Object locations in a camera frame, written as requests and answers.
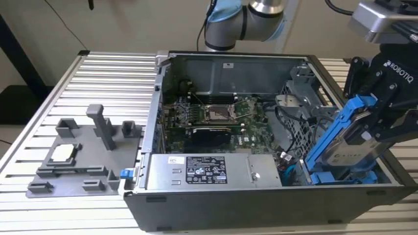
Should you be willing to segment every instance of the white wall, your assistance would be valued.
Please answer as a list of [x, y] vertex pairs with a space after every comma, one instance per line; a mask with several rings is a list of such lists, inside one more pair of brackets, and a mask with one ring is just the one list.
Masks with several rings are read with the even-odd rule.
[[[207, 0], [50, 0], [90, 50], [195, 50]], [[0, 13], [50, 84], [83, 49], [43, 0], [2, 0]], [[238, 51], [271, 52], [273, 43], [243, 42]]]
[[[285, 53], [341, 58], [365, 51], [368, 56], [373, 47], [346, 27], [349, 17], [337, 15], [323, 0], [299, 1]], [[347, 9], [355, 5], [355, 1], [346, 0], [345, 4], [334, 1]], [[150, 53], [195, 50], [209, 0], [95, 0], [94, 11], [87, 0], [48, 2], [90, 50]], [[48, 84], [55, 84], [83, 49], [80, 43], [44, 0], [0, 0], [0, 13], [40, 76]], [[314, 33], [306, 35], [310, 28]], [[275, 53], [275, 48], [277, 42], [237, 45], [239, 52]]]
[[[354, 11], [360, 0], [333, 0], [335, 6]], [[373, 57], [377, 44], [366, 42], [347, 27], [350, 17], [335, 13], [323, 0], [299, 0], [285, 53], [313, 54], [319, 58]]]
[[22, 79], [11, 61], [8, 60], [3, 50], [0, 50], [0, 92], [10, 85], [24, 85], [26, 82]]

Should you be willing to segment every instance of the metal slotted table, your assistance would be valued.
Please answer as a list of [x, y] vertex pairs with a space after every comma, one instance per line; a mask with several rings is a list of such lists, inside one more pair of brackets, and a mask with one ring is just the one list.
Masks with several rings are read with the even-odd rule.
[[[349, 64], [321, 59], [343, 87]], [[60, 82], [0, 160], [0, 232], [20, 235], [146, 234], [136, 225], [122, 196], [28, 199], [26, 191], [54, 143], [60, 118], [92, 124], [91, 103], [104, 105], [114, 124], [134, 120], [146, 127], [155, 79], [155, 55], [91, 52], [79, 55]], [[418, 140], [397, 144], [392, 152], [418, 181]], [[349, 225], [298, 226], [189, 231], [189, 234], [346, 234], [418, 233], [418, 194], [398, 204], [380, 206]]]

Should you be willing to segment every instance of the cable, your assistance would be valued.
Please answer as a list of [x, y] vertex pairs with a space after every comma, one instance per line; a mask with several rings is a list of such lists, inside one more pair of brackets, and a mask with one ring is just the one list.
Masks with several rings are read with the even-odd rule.
[[277, 108], [281, 110], [281, 113], [282, 113], [286, 117], [289, 117], [289, 118], [291, 118], [293, 120], [299, 121], [299, 122], [307, 122], [307, 120], [305, 120], [303, 118], [298, 118], [298, 117], [290, 115], [290, 114], [286, 112], [286, 110], [282, 108], [281, 105], [278, 105]]
[[409, 25], [405, 21], [398, 21], [392, 24], [392, 28], [410, 40], [412, 43], [418, 43], [418, 29]]
[[286, 153], [289, 153], [290, 150], [293, 149], [294, 145], [295, 145], [297, 137], [295, 137], [295, 134], [294, 134], [294, 132], [291, 131], [290, 127], [285, 124], [285, 122], [283, 122], [283, 120], [282, 120], [282, 118], [281, 118], [281, 116], [279, 116], [279, 108], [278, 108], [278, 107], [279, 107], [279, 106], [277, 106], [277, 107], [274, 108], [275, 118], [278, 119], [279, 123], [282, 124], [282, 126], [285, 127], [285, 129], [290, 132], [290, 135], [293, 136], [293, 141], [291, 141], [290, 146], [289, 146], [289, 148], [287, 148], [287, 150], [286, 150]]
[[0, 140], [0, 142], [3, 142], [3, 143], [6, 143], [6, 144], [12, 145], [12, 143], [11, 143], [11, 142], [8, 142], [8, 141]]
[[74, 36], [74, 37], [79, 40], [80, 44], [83, 45], [84, 49], [87, 50], [87, 47], [86, 47], [84, 43], [82, 42], [82, 40], [79, 39], [79, 37], [75, 35], [75, 33], [74, 33], [74, 32], [71, 31], [71, 29], [68, 28], [68, 26], [67, 26], [67, 24], [66, 24], [66, 22], [64, 22], [63, 18], [60, 17], [60, 15], [59, 15], [58, 11], [54, 9], [54, 7], [51, 6], [51, 4], [48, 3], [48, 1], [47, 1], [47, 0], [44, 0], [44, 2], [48, 4], [48, 6], [51, 7], [51, 9], [54, 10], [54, 12], [55, 12], [56, 16], [59, 17], [60, 21], [63, 22], [64, 27], [68, 29], [70, 33], [71, 33], [71, 34], [72, 34], [72, 36]]
[[207, 23], [209, 23], [209, 18], [211, 16], [213, 12], [214, 12], [217, 3], [218, 3], [218, 0], [210, 0], [207, 16], [205, 18], [203, 25], [202, 25], [202, 28], [201, 28], [201, 31], [199, 31], [199, 34], [198, 34], [198, 38], [197, 38], [197, 51], [199, 51], [199, 39], [201, 39], [202, 31], [203, 31], [203, 29], [206, 30]]
[[314, 128], [314, 131], [313, 131], [313, 144], [314, 145], [317, 144], [318, 127], [321, 127], [326, 131], [325, 126], [321, 124], [322, 120], [334, 122], [334, 120], [330, 117], [327, 117], [327, 116], [319, 115], [318, 117], [319, 117], [319, 119], [318, 119], [318, 122], [317, 122], [317, 125], [315, 125], [315, 128]]
[[185, 108], [182, 105], [178, 105], [178, 104], [169, 104], [169, 105], [165, 105], [165, 106], [169, 106], [169, 107], [181, 107], [181, 108], [185, 110], [185, 117], [186, 117], [185, 122], [189, 120], [189, 113], [187, 113], [186, 108]]
[[345, 9], [338, 8], [338, 7], [333, 4], [331, 0], [326, 0], [326, 4], [327, 4], [329, 7], [333, 9], [333, 11], [335, 11], [335, 12], [339, 13], [339, 14], [343, 14], [343, 15], [346, 15], [346, 16], [351, 16], [353, 13], [354, 13], [353, 11], [347, 11], [347, 10], [345, 10]]

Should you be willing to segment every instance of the blue plastic bracket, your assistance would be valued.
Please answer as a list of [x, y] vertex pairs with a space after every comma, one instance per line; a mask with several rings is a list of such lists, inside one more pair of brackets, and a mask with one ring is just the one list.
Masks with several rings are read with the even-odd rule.
[[309, 152], [307, 158], [306, 158], [306, 166], [309, 171], [314, 171], [315, 169], [315, 163], [319, 160], [319, 156], [322, 152], [325, 151], [326, 147], [330, 145], [331, 141], [334, 140], [338, 133], [346, 129], [351, 124], [351, 117], [355, 114], [355, 111], [360, 108], [373, 106], [376, 104], [377, 100], [372, 96], [360, 96], [357, 95], [354, 98], [351, 98], [343, 109], [341, 110], [334, 123], [329, 127], [327, 131], [319, 138], [319, 141], [317, 145], [313, 147], [311, 151]]

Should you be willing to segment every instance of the power supply label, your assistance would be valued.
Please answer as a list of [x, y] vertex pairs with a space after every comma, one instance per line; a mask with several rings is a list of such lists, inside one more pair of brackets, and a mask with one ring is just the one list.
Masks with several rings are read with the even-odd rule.
[[186, 182], [189, 184], [227, 184], [225, 157], [187, 157]]

